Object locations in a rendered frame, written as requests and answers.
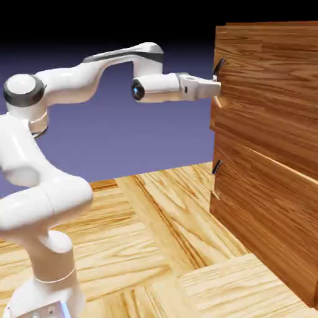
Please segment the brown wooden cabinet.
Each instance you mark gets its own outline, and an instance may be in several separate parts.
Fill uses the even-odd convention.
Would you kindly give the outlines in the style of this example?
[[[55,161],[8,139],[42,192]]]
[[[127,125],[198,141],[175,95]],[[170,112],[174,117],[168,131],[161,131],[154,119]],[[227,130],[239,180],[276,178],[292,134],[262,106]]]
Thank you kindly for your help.
[[[216,28],[211,212],[318,310],[318,21]]]

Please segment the wooden cabinet door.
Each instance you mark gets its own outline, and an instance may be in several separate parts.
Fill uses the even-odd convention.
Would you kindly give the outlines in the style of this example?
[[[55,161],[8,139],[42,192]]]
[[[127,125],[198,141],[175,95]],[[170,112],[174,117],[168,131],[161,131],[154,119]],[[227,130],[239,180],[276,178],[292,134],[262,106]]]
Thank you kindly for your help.
[[[214,130],[318,179],[318,22],[218,26],[215,57]]]
[[[221,134],[214,160],[212,214],[318,310],[318,182]]]

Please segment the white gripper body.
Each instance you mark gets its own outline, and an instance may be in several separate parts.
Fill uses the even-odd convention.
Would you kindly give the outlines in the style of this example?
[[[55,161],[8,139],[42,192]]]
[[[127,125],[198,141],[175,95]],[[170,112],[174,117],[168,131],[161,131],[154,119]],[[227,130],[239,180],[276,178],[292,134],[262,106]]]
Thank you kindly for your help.
[[[198,78],[198,98],[214,98],[221,91],[221,82],[213,79]]]

